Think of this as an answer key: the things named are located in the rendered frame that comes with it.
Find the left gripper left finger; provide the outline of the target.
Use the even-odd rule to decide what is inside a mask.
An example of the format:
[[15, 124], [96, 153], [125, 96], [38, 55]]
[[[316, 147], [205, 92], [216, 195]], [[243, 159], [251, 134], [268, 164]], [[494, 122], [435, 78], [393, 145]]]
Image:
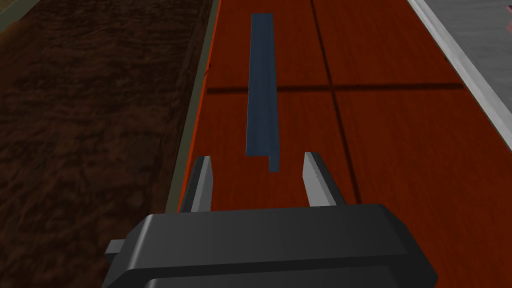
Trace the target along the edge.
[[209, 212], [213, 192], [213, 169], [210, 156], [198, 156], [188, 178], [180, 213]]

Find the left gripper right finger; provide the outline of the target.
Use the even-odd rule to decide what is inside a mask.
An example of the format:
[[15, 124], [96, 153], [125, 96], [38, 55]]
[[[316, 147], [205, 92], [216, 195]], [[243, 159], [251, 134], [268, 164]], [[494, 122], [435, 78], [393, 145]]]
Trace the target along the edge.
[[302, 179], [309, 206], [345, 206], [347, 204], [319, 153], [304, 153]]

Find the red wooden cupboard door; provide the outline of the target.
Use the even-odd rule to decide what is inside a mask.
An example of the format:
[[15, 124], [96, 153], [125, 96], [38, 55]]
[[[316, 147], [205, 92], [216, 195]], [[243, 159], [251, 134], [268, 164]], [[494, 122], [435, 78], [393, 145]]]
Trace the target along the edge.
[[[280, 167], [246, 156], [251, 15], [272, 13]], [[210, 156], [211, 208], [307, 206], [305, 152], [322, 157], [349, 204], [361, 197], [331, 82], [314, 0], [221, 0], [189, 159]]]
[[312, 0], [359, 197], [436, 288], [512, 288], [512, 152], [407, 0]]

